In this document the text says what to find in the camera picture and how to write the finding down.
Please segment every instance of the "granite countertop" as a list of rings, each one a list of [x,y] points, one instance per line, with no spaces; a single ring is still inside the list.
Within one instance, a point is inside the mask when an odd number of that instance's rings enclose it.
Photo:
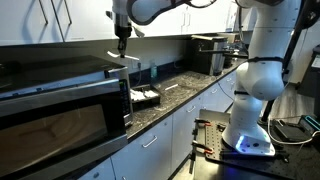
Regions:
[[[217,80],[222,79],[245,61],[244,59],[233,61],[232,67],[224,69],[223,73],[216,77],[186,71],[154,83],[153,86],[161,95],[160,105],[133,113],[132,126],[127,129],[129,142],[173,114],[180,107],[200,95]],[[175,84],[178,84],[178,86],[165,90]]]

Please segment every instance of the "robotic arm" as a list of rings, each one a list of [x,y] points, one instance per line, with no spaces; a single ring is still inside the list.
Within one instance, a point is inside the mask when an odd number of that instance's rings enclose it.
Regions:
[[[115,34],[119,37],[118,51],[125,57],[127,39],[131,36],[131,21],[138,25],[148,25],[161,13],[171,10],[191,0],[113,0],[112,17]]]
[[[258,124],[262,100],[273,100],[283,89],[282,60],[295,27],[302,0],[235,0],[256,7],[258,20],[249,47],[248,62],[237,69],[235,100],[223,140],[240,154],[274,156],[268,133]],[[113,0],[118,50],[124,58],[131,21],[150,24],[161,13],[191,0]]]

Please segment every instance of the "microwave window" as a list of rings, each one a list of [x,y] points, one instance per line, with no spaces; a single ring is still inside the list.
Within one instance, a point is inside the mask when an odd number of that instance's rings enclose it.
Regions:
[[[107,135],[100,104],[0,131],[0,177]]]

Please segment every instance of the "white backsplash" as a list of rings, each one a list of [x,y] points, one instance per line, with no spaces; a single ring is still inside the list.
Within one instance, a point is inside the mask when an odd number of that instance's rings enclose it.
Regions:
[[[112,58],[106,52],[118,54],[118,40],[101,40],[74,43],[57,43],[27,46],[11,46],[0,48],[0,63],[18,60],[29,63],[43,60],[93,55],[114,61],[128,67],[129,73],[137,72],[137,61]],[[169,40],[168,38],[128,40],[127,55],[139,57],[143,69],[150,68],[150,62],[162,65],[180,59],[185,51],[183,40]]]

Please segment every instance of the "white cabinet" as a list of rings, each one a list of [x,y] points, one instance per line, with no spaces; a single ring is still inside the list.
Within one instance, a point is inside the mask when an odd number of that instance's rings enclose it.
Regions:
[[[235,83],[236,71],[233,71],[232,73],[228,74],[226,77],[220,80],[221,88],[232,99],[234,98]]]
[[[160,14],[149,25],[140,26],[145,37],[180,35],[184,22],[183,6]]]
[[[225,96],[219,85],[214,84],[203,92],[202,109],[224,112],[225,107],[221,106],[221,102],[224,101]]]
[[[114,180],[114,172],[110,158],[90,170],[79,180]]]
[[[0,0],[0,46],[62,42],[50,0]]]
[[[220,90],[223,92],[219,99],[219,106],[223,110],[221,112],[226,111],[233,103],[235,78],[235,71],[233,71],[219,81]]]
[[[201,96],[198,96],[173,114],[171,173],[192,150],[192,130],[195,118],[199,117],[201,101]]]
[[[203,95],[202,109],[225,112],[234,99],[236,71],[225,76],[207,89]]]
[[[169,116],[111,157],[116,179],[168,179],[171,138],[172,116]]]
[[[65,41],[116,38],[106,15],[112,0],[52,0]]]
[[[192,1],[195,5],[207,4],[208,0]],[[206,8],[185,6],[185,22],[182,34],[203,34],[230,31],[234,25],[236,7],[231,0],[216,1]]]
[[[256,8],[242,9],[241,15],[242,31],[253,31],[257,22],[257,10]],[[237,20],[235,23],[235,30],[239,31],[239,16],[237,13]]]

